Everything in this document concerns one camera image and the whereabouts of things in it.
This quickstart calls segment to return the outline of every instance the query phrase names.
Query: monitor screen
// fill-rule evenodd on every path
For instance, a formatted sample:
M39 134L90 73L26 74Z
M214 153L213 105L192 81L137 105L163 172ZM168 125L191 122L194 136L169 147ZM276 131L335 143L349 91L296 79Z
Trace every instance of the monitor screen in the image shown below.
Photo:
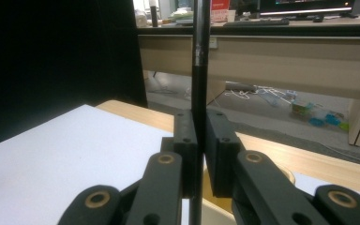
M262 16L351 12L354 0L261 0Z

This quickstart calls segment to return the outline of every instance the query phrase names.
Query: keyboard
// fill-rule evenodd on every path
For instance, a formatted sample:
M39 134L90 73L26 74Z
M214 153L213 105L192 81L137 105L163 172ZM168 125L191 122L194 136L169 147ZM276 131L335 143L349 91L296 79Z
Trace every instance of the keyboard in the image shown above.
M254 27L254 26L277 26L277 25L289 25L289 20L258 20L258 21L236 21L226 22L223 26L227 27Z

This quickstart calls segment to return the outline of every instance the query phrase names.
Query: office desk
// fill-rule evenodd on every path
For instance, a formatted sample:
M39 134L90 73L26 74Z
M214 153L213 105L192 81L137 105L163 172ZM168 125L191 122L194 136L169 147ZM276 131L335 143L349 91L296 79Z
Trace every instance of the office desk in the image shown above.
M211 37L209 80L351 98L349 144L360 145L360 20L213 26ZM190 75L191 39L189 27L139 29L143 69Z
M129 105L120 101L107 101L97 108L148 126L173 132L173 116L162 112ZM237 133L247 150L265 153L274 162L292 172L302 173L330 183L360 191L360 165L326 157L288 145Z

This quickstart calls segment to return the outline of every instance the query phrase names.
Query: metal rod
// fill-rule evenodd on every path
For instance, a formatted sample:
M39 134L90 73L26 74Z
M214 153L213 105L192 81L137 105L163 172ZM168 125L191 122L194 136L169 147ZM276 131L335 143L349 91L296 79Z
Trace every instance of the metal rod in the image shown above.
M202 219L203 152L206 130L207 66L210 36L210 0L195 0L192 39L191 110L199 153L195 196L189 201L189 224L200 225Z

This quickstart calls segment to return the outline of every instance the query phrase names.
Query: black backdrop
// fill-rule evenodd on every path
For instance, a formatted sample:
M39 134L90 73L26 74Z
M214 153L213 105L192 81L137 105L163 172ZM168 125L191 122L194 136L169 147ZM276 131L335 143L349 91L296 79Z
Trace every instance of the black backdrop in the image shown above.
M0 142L109 99L147 104L131 0L0 1Z

